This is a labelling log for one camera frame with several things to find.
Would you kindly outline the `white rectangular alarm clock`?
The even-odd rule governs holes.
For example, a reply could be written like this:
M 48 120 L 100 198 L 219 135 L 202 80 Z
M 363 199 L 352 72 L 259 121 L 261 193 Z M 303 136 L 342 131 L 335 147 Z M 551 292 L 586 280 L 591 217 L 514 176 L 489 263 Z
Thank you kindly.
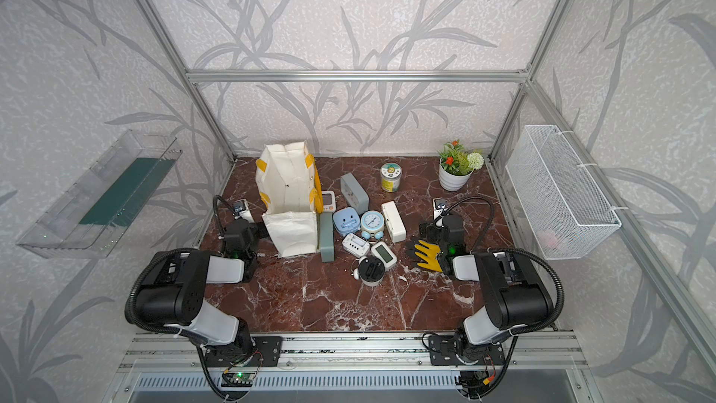
M 406 227 L 398 212 L 394 201 L 388 201 L 381 206 L 385 219 L 385 226 L 393 243 L 400 243 L 406 240 Z

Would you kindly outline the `white digital LCD clock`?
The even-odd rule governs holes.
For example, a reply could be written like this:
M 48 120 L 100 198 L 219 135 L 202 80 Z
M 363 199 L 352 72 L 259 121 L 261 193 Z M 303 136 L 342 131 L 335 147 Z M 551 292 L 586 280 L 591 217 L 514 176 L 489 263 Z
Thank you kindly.
M 391 270 L 398 263 L 397 255 L 385 242 L 372 244 L 371 253 L 383 263 L 386 271 Z

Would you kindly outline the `white canvas bag yellow handles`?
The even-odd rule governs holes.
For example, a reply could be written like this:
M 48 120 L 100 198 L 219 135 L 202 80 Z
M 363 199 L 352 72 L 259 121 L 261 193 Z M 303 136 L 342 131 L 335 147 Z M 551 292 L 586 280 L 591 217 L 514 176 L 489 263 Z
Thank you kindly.
M 308 145 L 267 145 L 257 160 L 255 182 L 266 206 L 262 220 L 279 257 L 315 253 L 323 198 L 315 158 Z

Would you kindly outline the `blue round alarm clock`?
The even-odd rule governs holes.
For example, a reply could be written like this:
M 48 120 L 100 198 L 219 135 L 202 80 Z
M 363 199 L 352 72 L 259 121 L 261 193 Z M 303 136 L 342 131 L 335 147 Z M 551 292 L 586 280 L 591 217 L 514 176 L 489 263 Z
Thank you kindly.
M 381 212 L 368 210 L 361 216 L 360 225 L 365 240 L 380 241 L 384 237 L 385 218 Z

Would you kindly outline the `grey square alarm clock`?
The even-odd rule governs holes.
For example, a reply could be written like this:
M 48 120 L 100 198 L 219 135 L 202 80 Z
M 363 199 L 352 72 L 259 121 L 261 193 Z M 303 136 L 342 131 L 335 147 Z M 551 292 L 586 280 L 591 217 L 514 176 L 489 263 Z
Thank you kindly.
M 340 191 L 347 205 L 359 216 L 369 210 L 369 197 L 353 174 L 347 173 L 340 178 Z
M 318 251 L 323 263 L 335 260 L 333 214 L 322 212 L 318 218 Z

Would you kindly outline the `black round clock back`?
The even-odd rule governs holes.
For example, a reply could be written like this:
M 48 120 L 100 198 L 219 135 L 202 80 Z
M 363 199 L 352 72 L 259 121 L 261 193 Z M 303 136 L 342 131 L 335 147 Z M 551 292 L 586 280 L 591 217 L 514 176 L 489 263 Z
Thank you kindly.
M 385 276 L 385 265 L 377 257 L 366 256 L 358 260 L 358 266 L 352 270 L 352 277 L 368 287 L 377 287 Z

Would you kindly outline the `small white button clock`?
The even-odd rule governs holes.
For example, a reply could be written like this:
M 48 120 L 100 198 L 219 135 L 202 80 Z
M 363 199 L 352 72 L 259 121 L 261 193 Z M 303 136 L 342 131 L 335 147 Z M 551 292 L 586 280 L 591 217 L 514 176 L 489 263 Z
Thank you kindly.
M 367 256 L 370 252 L 369 242 L 355 233 L 347 234 L 342 240 L 342 246 L 348 253 L 358 259 Z

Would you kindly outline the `white timer orange buttons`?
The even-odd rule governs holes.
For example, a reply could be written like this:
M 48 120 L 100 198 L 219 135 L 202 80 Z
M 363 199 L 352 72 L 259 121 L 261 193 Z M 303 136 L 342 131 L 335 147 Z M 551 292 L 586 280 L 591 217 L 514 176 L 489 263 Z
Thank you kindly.
M 335 213 L 337 210 L 335 193 L 332 190 L 322 192 L 323 211 Z

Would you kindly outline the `light blue square clock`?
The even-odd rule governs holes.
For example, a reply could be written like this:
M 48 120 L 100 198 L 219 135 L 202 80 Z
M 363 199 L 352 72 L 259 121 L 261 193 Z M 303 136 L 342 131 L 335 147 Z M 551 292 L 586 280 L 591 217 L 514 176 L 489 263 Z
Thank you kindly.
M 353 207 L 337 210 L 337 212 L 333 214 L 332 219 L 336 231 L 342 237 L 361 229 L 361 218 Z

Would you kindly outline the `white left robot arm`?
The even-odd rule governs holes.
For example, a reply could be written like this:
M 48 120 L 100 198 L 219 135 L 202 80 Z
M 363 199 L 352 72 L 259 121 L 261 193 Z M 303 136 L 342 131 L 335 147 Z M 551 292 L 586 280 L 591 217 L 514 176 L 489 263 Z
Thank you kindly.
M 268 232 L 251 216 L 245 199 L 213 201 L 220 250 L 182 247 L 158 252 L 134 282 L 125 304 L 126 320 L 142 330 L 177 335 L 212 356 L 232 363 L 251 358 L 257 347 L 248 324 L 205 298 L 207 285 L 237 285 L 254 277 L 259 240 Z

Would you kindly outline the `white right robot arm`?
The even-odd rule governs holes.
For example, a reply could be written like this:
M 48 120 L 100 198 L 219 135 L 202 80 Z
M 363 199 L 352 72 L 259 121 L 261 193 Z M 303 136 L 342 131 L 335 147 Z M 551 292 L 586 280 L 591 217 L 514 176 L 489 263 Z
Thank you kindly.
M 489 215 L 469 247 L 464 220 L 455 209 L 473 202 L 485 203 Z M 434 366 L 486 365 L 491 359 L 505 364 L 510 356 L 502 353 L 506 341 L 515 347 L 519 335 L 549 328 L 561 315 L 565 304 L 561 279 L 531 252 L 482 247 L 496 215 L 490 199 L 474 195 L 448 204 L 436 198 L 433 211 L 433 218 L 419 226 L 420 235 L 411 239 L 408 253 L 423 270 L 478 283 L 483 307 L 466 317 L 453 335 L 425 333 L 421 343 Z

